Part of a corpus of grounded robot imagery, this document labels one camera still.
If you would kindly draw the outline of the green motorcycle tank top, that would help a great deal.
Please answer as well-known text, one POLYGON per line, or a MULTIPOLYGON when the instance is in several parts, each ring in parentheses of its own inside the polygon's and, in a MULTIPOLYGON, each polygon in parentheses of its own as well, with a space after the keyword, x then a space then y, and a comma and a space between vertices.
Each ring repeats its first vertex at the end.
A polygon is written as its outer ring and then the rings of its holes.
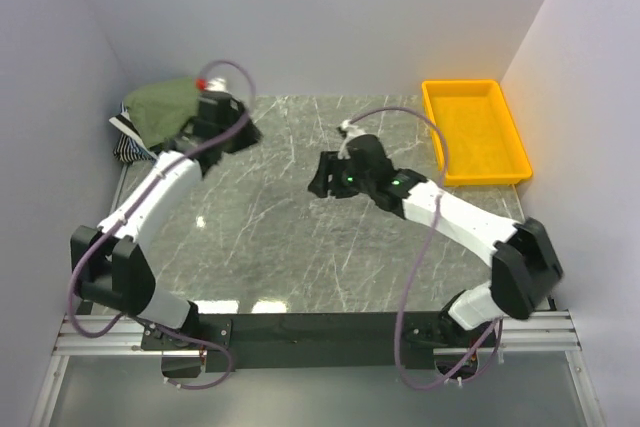
POLYGON ((191 77, 147 84, 123 101, 126 112, 146 147, 163 144, 197 113, 199 90, 191 77))

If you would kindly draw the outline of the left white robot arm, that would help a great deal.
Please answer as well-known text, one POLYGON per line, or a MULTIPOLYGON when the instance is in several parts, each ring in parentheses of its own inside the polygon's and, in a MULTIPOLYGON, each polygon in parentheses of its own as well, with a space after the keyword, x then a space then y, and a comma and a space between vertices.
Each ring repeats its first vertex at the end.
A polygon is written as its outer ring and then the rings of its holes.
POLYGON ((70 240, 66 313, 77 333, 98 338, 107 332, 80 325, 74 301, 81 299, 156 325, 176 348, 197 342, 197 305, 158 285, 145 252, 170 211, 223 155, 247 149, 260 138, 242 107, 217 107, 210 116, 193 116, 165 141, 153 169, 117 210, 95 228, 76 229, 70 240))

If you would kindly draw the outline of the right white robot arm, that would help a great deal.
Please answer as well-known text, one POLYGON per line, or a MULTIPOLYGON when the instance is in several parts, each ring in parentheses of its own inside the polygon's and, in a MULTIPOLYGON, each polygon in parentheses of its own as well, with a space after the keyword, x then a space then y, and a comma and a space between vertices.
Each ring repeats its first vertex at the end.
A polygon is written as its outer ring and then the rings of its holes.
POLYGON ((475 254, 491 270, 489 281, 459 294, 444 309, 439 334, 460 346, 474 329, 498 317, 526 320, 564 276, 543 224, 482 210, 411 170, 396 168, 372 134, 323 151, 308 185, 319 198, 368 196, 381 210, 429 226, 475 254))

